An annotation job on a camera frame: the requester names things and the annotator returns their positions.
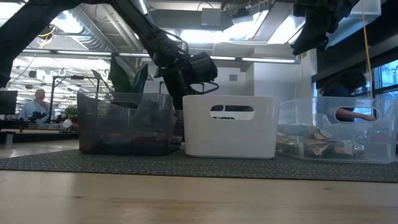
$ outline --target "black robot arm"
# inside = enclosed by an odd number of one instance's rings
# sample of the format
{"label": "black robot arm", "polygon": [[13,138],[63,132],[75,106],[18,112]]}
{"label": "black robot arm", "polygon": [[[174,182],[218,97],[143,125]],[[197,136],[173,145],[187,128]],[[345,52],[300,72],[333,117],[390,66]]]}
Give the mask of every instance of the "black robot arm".
{"label": "black robot arm", "polygon": [[217,68],[206,53],[191,57],[130,0],[30,0],[0,28],[0,87],[10,80],[14,59],[59,13],[80,3],[110,4],[116,10],[160,68],[158,77],[164,78],[175,109],[182,109],[183,96],[198,93],[191,84],[212,82],[217,77]]}

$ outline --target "computer monitor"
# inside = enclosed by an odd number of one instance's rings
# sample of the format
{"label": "computer monitor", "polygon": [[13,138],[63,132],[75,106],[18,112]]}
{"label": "computer monitor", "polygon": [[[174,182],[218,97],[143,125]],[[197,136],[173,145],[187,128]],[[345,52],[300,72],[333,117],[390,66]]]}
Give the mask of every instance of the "computer monitor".
{"label": "computer monitor", "polygon": [[14,115],[18,91],[0,91],[0,114]]}

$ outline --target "person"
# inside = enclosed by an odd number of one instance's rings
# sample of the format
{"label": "person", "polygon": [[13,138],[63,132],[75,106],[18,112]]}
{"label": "person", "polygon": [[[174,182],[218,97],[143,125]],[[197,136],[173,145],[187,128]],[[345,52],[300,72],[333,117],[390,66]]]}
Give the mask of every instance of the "person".
{"label": "person", "polygon": [[[366,77],[360,72],[345,72],[326,82],[321,89],[321,96],[352,97],[358,88],[366,86]],[[374,116],[355,113],[355,108],[338,108],[336,119],[340,122],[354,122],[355,118],[365,121],[375,121]]]}
{"label": "person", "polygon": [[[36,90],[35,92],[35,100],[27,102],[24,107],[22,107],[21,112],[19,113],[19,118],[31,118],[34,112],[38,112],[40,114],[49,114],[50,106],[44,101],[45,92],[44,90]],[[46,121],[48,116],[44,118],[38,119],[38,123],[43,123]]]}

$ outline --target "wooden tabletop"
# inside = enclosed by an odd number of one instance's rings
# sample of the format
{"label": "wooden tabletop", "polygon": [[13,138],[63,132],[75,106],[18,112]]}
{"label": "wooden tabletop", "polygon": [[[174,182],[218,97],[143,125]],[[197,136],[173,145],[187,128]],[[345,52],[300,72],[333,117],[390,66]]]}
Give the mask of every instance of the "wooden tabletop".
{"label": "wooden tabletop", "polygon": [[0,223],[398,223],[398,184],[0,171]]}

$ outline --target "gray carpet mat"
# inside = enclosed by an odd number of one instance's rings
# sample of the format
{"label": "gray carpet mat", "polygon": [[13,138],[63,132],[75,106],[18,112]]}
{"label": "gray carpet mat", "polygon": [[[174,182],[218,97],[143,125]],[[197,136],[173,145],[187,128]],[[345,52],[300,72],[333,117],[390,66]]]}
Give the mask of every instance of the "gray carpet mat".
{"label": "gray carpet mat", "polygon": [[78,150],[50,152],[0,159],[0,170],[398,183],[397,162],[337,164],[279,155],[271,160],[201,159],[188,157],[183,150],[164,157],[90,155]]}

